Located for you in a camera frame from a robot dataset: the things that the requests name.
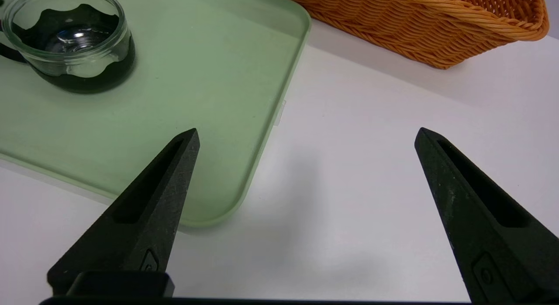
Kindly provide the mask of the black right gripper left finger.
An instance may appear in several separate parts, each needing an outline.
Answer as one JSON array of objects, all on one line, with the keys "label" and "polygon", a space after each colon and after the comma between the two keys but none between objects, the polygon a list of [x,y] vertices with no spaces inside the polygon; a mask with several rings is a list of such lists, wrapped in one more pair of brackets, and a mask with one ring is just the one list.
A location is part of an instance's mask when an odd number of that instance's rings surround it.
[{"label": "black right gripper left finger", "polygon": [[166,273],[200,140],[175,136],[47,273],[55,297],[171,297]]}]

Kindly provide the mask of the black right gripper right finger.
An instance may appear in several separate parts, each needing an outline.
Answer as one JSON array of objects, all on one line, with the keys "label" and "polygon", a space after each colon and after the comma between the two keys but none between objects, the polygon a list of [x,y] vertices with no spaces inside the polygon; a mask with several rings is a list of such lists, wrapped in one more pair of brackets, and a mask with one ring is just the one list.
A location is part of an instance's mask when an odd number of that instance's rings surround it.
[{"label": "black right gripper right finger", "polygon": [[558,237],[441,134],[414,147],[471,302],[558,303]]}]

